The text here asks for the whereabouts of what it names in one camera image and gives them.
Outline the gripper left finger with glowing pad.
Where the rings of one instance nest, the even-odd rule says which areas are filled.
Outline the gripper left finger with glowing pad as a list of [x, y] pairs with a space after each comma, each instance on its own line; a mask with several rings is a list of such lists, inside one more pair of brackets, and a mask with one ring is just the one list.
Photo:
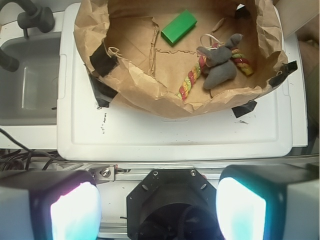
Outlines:
[[85, 170], [0, 173], [2, 240], [95, 240], [102, 200]]

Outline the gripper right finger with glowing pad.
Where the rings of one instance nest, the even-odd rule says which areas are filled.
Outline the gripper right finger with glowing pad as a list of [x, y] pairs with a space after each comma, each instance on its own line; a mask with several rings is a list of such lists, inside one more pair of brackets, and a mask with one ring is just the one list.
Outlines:
[[229, 165], [215, 205], [227, 240], [318, 240], [320, 166]]

